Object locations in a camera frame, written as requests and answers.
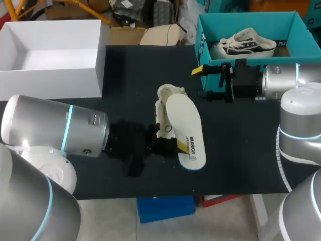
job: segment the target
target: shoelace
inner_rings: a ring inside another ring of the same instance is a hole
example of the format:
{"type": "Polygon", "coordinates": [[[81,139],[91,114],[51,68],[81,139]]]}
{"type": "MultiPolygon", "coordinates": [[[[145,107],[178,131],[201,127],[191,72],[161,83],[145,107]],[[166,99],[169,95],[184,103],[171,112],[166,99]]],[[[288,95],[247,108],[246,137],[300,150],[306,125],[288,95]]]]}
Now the shoelace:
{"type": "Polygon", "coordinates": [[[223,48],[223,47],[232,47],[232,48],[240,48],[240,47],[244,47],[244,45],[240,42],[237,42],[234,39],[235,34],[228,39],[221,39],[220,42],[218,43],[218,47],[223,48]]]}

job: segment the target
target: shoe upper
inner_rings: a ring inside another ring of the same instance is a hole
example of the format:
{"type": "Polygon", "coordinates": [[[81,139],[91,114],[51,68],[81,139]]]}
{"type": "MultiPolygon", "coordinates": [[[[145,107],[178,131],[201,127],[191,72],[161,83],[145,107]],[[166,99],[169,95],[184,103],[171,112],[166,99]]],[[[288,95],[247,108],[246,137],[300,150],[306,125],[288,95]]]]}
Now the shoe upper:
{"type": "Polygon", "coordinates": [[[244,29],[229,39],[221,39],[216,48],[228,55],[253,54],[273,50],[273,40],[259,36],[253,28],[244,29]]]}

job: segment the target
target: black and white sneaker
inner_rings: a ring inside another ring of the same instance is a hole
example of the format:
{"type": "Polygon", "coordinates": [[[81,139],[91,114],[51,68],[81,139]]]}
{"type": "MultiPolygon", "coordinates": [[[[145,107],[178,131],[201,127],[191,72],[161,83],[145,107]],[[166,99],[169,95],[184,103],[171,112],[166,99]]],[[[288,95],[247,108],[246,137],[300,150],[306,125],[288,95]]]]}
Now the black and white sneaker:
{"type": "Polygon", "coordinates": [[[244,29],[229,39],[221,39],[211,49],[212,59],[269,58],[276,43],[259,36],[253,28],[244,29]]]}

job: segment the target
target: black work surface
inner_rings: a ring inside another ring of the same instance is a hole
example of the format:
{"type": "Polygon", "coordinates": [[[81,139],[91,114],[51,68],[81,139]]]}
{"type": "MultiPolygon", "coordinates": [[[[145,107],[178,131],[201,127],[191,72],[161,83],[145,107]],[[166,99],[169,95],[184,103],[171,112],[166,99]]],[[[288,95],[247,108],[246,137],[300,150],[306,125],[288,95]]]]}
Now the black work surface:
{"type": "MultiPolygon", "coordinates": [[[[99,158],[69,156],[77,172],[76,198],[287,192],[275,157],[279,102],[197,98],[202,85],[190,77],[195,67],[193,46],[107,46],[103,98],[62,101],[104,111],[111,122],[125,119],[147,126],[155,122],[158,87],[182,86],[200,113],[207,161],[200,171],[188,171],[178,159],[152,155],[140,177],[127,178],[121,162],[105,153],[99,158]]],[[[300,174],[302,166],[289,166],[295,172],[289,180],[293,185],[314,170],[300,174]]]]}

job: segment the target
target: yellow metal frame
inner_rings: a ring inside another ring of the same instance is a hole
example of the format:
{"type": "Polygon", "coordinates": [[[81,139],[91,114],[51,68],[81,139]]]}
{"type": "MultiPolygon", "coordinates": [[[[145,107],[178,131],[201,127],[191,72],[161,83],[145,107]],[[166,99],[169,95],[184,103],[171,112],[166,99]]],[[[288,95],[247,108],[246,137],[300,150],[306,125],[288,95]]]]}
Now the yellow metal frame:
{"type": "MultiPolygon", "coordinates": [[[[29,13],[30,11],[32,11],[33,9],[35,9],[36,7],[41,5],[44,1],[45,0],[38,0],[37,4],[35,4],[31,8],[29,8],[28,10],[26,10],[23,14],[20,14],[20,12],[21,12],[21,9],[23,8],[23,6],[26,3],[26,0],[20,0],[16,10],[15,10],[14,5],[12,4],[11,0],[5,0],[5,4],[6,4],[7,8],[8,8],[8,12],[10,14],[11,21],[16,22],[16,21],[19,20],[19,18],[23,17],[24,15],[26,15],[27,13],[29,13]]],[[[80,8],[82,8],[83,10],[85,10],[88,13],[92,14],[93,16],[99,18],[104,23],[110,24],[110,20],[109,19],[105,18],[104,16],[102,16],[99,13],[97,13],[93,9],[91,9],[88,6],[84,5],[79,0],[53,0],[53,1],[55,1],[55,2],[70,2],[70,3],[74,3],[74,4],[78,5],[80,8]]]]}

